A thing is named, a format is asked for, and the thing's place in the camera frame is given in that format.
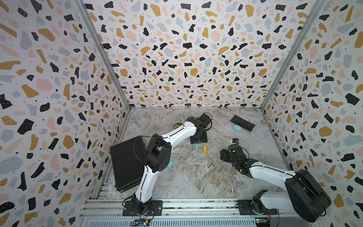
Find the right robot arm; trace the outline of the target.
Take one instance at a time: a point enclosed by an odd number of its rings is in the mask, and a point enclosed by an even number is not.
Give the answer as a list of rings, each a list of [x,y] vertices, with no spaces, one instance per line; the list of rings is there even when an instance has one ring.
[[[331,198],[307,170],[294,172],[275,168],[250,158],[246,152],[239,144],[233,143],[220,151],[220,159],[230,163],[240,174],[269,182],[281,191],[264,189],[250,202],[239,200],[237,207],[240,214],[271,215],[287,211],[310,223],[327,214]]]

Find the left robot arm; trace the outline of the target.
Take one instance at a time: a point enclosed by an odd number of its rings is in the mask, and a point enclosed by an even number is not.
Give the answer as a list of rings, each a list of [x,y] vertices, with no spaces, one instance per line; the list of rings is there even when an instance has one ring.
[[[184,123],[175,124],[174,130],[167,134],[149,136],[150,141],[142,161],[143,177],[131,197],[140,215],[148,212],[155,183],[159,174],[169,165],[173,149],[188,138],[192,144],[207,142],[207,131],[212,128],[212,119],[211,114],[203,113],[199,117],[187,118]]]

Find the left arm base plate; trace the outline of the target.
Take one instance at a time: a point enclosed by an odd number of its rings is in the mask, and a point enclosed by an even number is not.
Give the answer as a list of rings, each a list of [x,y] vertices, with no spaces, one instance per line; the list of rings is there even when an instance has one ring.
[[[136,216],[161,216],[163,210],[162,200],[151,200],[145,204],[139,205],[132,201],[127,201],[124,205],[123,216],[124,217],[136,217]]]

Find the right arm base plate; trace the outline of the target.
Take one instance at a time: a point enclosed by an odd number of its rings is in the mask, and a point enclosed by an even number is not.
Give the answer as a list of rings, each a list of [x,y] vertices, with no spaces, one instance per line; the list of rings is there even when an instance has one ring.
[[[266,209],[261,202],[254,204],[254,200],[238,200],[236,208],[240,215],[278,215],[277,209]]]

